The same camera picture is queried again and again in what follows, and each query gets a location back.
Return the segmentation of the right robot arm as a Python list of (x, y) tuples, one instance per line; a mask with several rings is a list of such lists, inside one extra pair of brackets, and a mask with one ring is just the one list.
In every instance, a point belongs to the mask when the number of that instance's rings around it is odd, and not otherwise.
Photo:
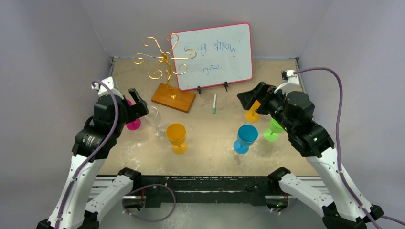
[(367, 201), (350, 178), (342, 179), (345, 168), (327, 130), (313, 118), (315, 109), (309, 96), (300, 91), (283, 94), (264, 82), (238, 93), (245, 110), (255, 102), (260, 115), (270, 115), (287, 133), (291, 145), (317, 171), (328, 193), (301, 182), (288, 169), (280, 167), (268, 176), (274, 194), (285, 192), (310, 207), (329, 229), (364, 229), (384, 215), (382, 208)]

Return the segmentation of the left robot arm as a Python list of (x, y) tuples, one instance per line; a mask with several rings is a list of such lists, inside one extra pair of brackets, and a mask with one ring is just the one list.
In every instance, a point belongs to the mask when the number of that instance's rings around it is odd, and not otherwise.
[(94, 115), (75, 136), (70, 171), (61, 197), (50, 217), (40, 221), (37, 228), (97, 229), (105, 215), (127, 193), (141, 192), (141, 173), (126, 167), (106, 189), (89, 200), (100, 168), (117, 144), (124, 126), (149, 112), (146, 101), (136, 89), (130, 88), (128, 92), (134, 104), (118, 91), (99, 97)]

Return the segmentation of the yellow plastic wine glass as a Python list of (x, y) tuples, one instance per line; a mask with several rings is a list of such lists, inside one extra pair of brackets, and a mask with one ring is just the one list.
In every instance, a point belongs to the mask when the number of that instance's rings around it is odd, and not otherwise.
[(183, 154), (187, 150), (186, 128), (180, 123), (173, 123), (166, 129), (166, 136), (171, 148), (176, 154)]

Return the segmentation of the gold wire wine glass rack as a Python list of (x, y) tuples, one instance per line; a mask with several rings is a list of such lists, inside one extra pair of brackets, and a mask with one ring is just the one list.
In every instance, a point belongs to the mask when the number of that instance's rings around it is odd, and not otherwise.
[(195, 94), (182, 92), (179, 88), (172, 86), (173, 76), (184, 75), (188, 71), (188, 66), (181, 63), (179, 67), (174, 66), (176, 60), (192, 60), (197, 57), (197, 51), (194, 49), (186, 49), (187, 57), (174, 57), (173, 51), (179, 42), (179, 36), (176, 33), (167, 35), (166, 40), (174, 44), (171, 45), (169, 52), (163, 51), (160, 43), (155, 37), (149, 36), (143, 40), (144, 46), (150, 46), (154, 42), (160, 52), (160, 56), (153, 56), (145, 53), (136, 53), (132, 57), (132, 62), (135, 65), (141, 65), (145, 61), (145, 57), (158, 60), (158, 63), (148, 71), (148, 77), (152, 80), (159, 80), (167, 77), (166, 83), (161, 83), (153, 94), (151, 101), (166, 107), (187, 113), (195, 99)]

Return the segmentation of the pink plastic wine glass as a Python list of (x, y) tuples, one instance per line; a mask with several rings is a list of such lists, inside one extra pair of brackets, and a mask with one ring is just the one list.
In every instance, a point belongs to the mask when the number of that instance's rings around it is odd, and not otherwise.
[[(127, 101), (128, 105), (131, 107), (132, 102), (130, 100), (128, 100), (128, 99), (126, 99), (126, 101)], [(132, 116), (131, 109), (129, 109), (128, 116), (129, 117)], [(141, 120), (139, 118), (135, 119), (132, 122), (128, 122), (126, 124), (127, 129), (130, 130), (130, 131), (135, 131), (135, 130), (139, 129), (140, 126), (141, 126)]]

